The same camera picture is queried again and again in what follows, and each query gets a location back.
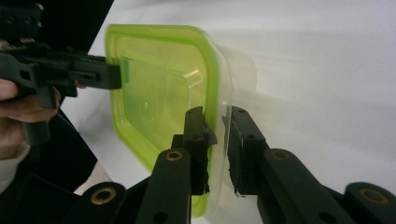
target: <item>white background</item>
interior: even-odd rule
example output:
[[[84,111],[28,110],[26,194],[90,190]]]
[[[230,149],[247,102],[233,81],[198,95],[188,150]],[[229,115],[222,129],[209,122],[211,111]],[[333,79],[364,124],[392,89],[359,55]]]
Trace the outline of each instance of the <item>white background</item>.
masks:
[[[249,113],[271,147],[339,192],[364,181],[396,194],[396,2],[116,0],[92,54],[104,55],[109,23],[197,26],[244,51],[257,71]],[[107,91],[80,91],[63,109],[114,181],[149,175],[114,134]],[[205,219],[260,222],[255,198],[230,192]]]

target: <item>green plastic lid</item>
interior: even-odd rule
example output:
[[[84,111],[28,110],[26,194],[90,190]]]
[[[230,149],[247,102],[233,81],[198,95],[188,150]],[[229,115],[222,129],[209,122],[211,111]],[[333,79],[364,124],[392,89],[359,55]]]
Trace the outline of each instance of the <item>green plastic lid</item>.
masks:
[[[122,89],[111,92],[116,132],[148,170],[171,147],[173,135],[183,133],[187,110],[202,106],[215,129],[219,66],[200,29],[110,25],[106,58],[120,65],[122,76]],[[207,196],[193,197],[193,216],[201,216],[206,204]]]

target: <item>white surface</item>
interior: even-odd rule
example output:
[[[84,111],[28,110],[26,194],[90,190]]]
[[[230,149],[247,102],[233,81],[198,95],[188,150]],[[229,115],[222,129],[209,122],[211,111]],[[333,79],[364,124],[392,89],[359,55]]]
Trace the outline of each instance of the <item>white surface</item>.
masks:
[[[396,2],[391,0],[116,0],[106,19],[193,25],[217,44],[241,49],[258,74],[249,112],[271,147],[292,151],[332,189],[343,192],[348,183],[365,181],[393,194],[395,21]],[[96,38],[93,54],[104,54],[104,33]],[[114,134],[108,93],[79,93],[65,102],[64,110],[113,180],[130,187],[146,177]],[[211,208],[206,219],[260,222],[254,198],[236,199],[232,190],[223,191],[219,207]]]

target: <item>transparent plastic container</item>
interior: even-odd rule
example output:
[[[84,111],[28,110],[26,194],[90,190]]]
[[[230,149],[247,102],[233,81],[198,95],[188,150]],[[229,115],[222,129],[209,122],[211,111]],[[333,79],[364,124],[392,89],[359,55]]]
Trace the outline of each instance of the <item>transparent plastic container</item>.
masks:
[[[208,152],[210,193],[192,198],[194,217],[205,213],[208,201],[210,210],[216,210],[222,179],[228,177],[233,89],[238,89],[238,79],[249,77],[232,75],[230,68],[246,67],[230,66],[222,52],[241,60],[241,54],[219,50],[202,30],[191,26],[112,24],[106,32],[106,59],[120,65],[122,80],[122,88],[110,93],[114,127],[149,171],[158,154],[170,148],[173,135],[183,133],[185,112],[191,108],[203,107],[218,138]],[[248,82],[255,88],[254,80]],[[241,92],[234,96],[247,98]]]

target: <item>human hand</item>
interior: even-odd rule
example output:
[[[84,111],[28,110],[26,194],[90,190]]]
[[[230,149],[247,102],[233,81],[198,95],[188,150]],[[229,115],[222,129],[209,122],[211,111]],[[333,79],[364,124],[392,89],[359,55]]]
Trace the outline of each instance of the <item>human hand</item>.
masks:
[[[56,91],[57,102],[60,93]],[[56,115],[58,108],[46,109],[40,106],[36,95],[17,101],[6,101],[18,95],[15,83],[0,79],[0,160],[15,158],[17,149],[24,141],[21,122],[49,120]]]

